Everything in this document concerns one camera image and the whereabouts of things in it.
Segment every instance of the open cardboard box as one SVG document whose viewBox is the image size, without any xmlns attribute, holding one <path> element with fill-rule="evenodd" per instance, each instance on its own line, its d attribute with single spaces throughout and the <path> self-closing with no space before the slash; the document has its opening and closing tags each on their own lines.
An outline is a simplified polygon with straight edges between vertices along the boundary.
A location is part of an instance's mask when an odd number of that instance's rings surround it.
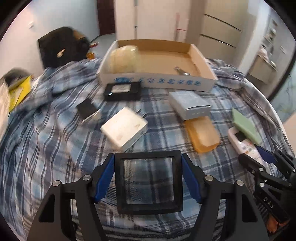
<svg viewBox="0 0 296 241">
<path fill-rule="evenodd" d="M 136 73 L 110 73 L 109 57 L 113 50 L 125 45 L 139 49 Z M 190 76 L 178 75 L 180 67 Z M 217 77 L 195 45 L 156 39 L 117 40 L 112 43 L 97 71 L 97 77 L 106 86 L 109 83 L 141 81 L 142 87 L 210 91 Z"/>
</svg>

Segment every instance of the dark red door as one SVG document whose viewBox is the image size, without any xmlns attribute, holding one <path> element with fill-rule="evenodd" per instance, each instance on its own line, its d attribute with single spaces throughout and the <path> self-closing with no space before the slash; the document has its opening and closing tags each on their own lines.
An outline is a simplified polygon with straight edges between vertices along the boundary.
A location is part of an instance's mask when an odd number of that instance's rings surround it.
<svg viewBox="0 0 296 241">
<path fill-rule="evenodd" d="M 97 0 L 100 35 L 115 33 L 113 0 Z"/>
</svg>

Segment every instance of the gray box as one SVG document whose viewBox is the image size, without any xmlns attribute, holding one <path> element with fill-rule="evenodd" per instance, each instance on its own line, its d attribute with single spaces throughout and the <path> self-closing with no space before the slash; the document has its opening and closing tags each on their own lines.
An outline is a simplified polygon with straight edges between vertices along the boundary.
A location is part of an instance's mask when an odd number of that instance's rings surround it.
<svg viewBox="0 0 296 241">
<path fill-rule="evenodd" d="M 176 91 L 168 95 L 170 105 L 183 120 L 207 116 L 212 106 L 193 91 Z"/>
</svg>

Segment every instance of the orange soap bar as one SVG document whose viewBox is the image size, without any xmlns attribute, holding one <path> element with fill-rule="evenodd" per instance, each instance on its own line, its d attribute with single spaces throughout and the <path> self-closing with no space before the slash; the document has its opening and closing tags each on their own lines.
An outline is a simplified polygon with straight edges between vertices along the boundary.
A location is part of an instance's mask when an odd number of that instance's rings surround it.
<svg viewBox="0 0 296 241">
<path fill-rule="evenodd" d="M 220 143 L 220 136 L 208 116 L 186 120 L 184 123 L 198 153 L 211 151 Z"/>
</svg>

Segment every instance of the checkered blanket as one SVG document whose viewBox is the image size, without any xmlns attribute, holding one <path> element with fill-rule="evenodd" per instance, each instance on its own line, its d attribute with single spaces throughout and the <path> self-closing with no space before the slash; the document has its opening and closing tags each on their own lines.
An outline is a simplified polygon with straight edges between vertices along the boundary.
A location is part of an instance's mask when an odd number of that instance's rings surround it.
<svg viewBox="0 0 296 241">
<path fill-rule="evenodd" d="M 9 116 L 8 129 L 0 145 L 0 211 L 24 239 L 54 180 L 76 181 L 102 164 L 108 153 L 116 151 L 100 127 L 124 106 L 146 112 L 148 121 L 148 132 L 128 151 L 180 150 L 206 174 L 224 182 L 241 179 L 250 190 L 253 178 L 239 165 L 238 154 L 227 137 L 228 129 L 233 126 L 233 107 L 254 123 L 264 148 L 292 153 L 268 102 L 233 66 L 211 61 L 219 80 L 211 92 L 199 94 L 212 105 L 210 118 L 221 142 L 216 149 L 198 154 L 183 121 L 169 105 L 169 90 L 144 88 L 141 101 L 105 102 L 104 87 L 95 77 L 99 64 L 100 60 L 83 60 L 57 70 L 46 69 L 28 98 Z M 82 125 L 75 107 L 86 98 L 101 109 L 102 118 Z M 143 197 L 145 202 L 152 203 L 171 198 L 169 161 L 130 161 L 125 169 L 128 202 L 139 203 Z M 272 165 L 268 171 L 279 175 Z M 191 198 L 183 182 L 182 212 L 119 215 L 113 177 L 106 197 L 96 208 L 110 240 L 182 240 L 189 235 L 200 205 Z M 224 210 L 225 203 L 221 202 L 214 240 L 219 236 Z M 78 222 L 75 203 L 72 203 L 72 213 Z M 79 228 L 77 238 L 82 239 Z"/>
</svg>

